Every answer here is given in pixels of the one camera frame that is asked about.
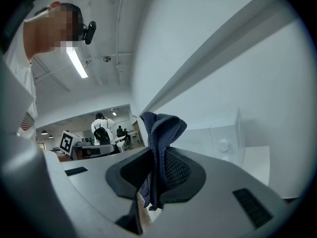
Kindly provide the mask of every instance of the blue cloth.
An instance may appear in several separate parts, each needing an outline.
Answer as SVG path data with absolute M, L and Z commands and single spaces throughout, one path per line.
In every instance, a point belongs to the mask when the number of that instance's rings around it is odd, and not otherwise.
M 155 211 L 159 205 L 159 197 L 166 191 L 165 151 L 187 128 L 187 124 L 176 116 L 144 112 L 141 116 L 148 133 L 148 144 L 153 154 L 153 166 L 140 189 L 144 198 L 144 207 Z

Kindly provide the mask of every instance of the person in background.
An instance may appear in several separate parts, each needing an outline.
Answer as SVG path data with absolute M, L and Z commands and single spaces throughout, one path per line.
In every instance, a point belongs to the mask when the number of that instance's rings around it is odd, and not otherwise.
M 111 132 L 111 129 L 115 126 L 115 122 L 111 119 L 108 119 L 104 117 L 102 113 L 96 114 L 96 120 L 91 124 L 91 132 L 94 134 L 95 130 L 99 127 L 102 127 L 105 129 L 105 131 L 108 133 L 109 139 L 106 139 L 105 142 L 98 142 L 95 138 L 95 145 L 115 145 L 113 134 Z
M 31 71 L 32 58 L 54 51 L 62 42 L 78 41 L 84 25 L 79 7 L 53 2 L 25 20 L 15 33 L 3 58 L 17 80 L 34 97 L 17 131 L 21 137 L 35 140 L 36 91 Z
M 117 129 L 117 137 L 122 137 L 122 136 L 123 136 L 123 130 L 121 126 L 119 126 L 119 128 Z

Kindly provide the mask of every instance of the ceiling light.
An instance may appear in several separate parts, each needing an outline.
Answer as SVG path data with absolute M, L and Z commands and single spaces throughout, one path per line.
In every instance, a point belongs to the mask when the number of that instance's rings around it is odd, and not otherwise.
M 78 71 L 79 75 L 82 78 L 88 77 L 87 73 L 85 72 L 85 69 L 83 68 L 76 51 L 72 47 L 67 47 L 67 54 L 72 61 L 73 65 L 75 66 L 76 70 Z

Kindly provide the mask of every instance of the white t-shirt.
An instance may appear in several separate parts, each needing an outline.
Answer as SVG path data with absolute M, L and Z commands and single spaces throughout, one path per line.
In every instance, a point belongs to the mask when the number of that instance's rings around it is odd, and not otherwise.
M 3 58 L 6 62 L 6 65 L 12 71 L 13 75 L 34 97 L 34 101 L 27 110 L 18 132 L 22 137 L 33 138 L 35 140 L 36 131 L 34 127 L 34 121 L 38 116 L 36 109 L 36 91 L 31 71 L 32 64 L 28 61 L 24 50 L 23 26 L 24 23 L 20 25 L 12 39 L 9 49 L 4 54 Z
M 110 144 L 111 145 L 114 145 L 115 142 L 114 142 L 114 137 L 113 137 L 113 134 L 112 134 L 112 131 L 111 129 L 115 126 L 115 122 L 111 119 L 96 119 L 92 124 L 91 124 L 91 131 L 92 133 L 94 134 L 95 130 L 98 129 L 100 127 L 103 127 L 106 132 L 108 132 L 108 136 L 109 136 L 109 139 L 110 139 Z M 100 143 L 96 140 L 95 138 L 95 145 L 100 145 Z

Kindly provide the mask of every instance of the ear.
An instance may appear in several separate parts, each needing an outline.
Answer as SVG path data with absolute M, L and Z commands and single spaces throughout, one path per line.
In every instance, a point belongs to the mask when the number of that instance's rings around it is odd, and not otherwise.
M 50 5 L 48 5 L 48 10 L 51 10 L 51 9 L 58 7 L 58 6 L 60 6 L 60 2 L 57 2 L 57 1 L 52 2 Z

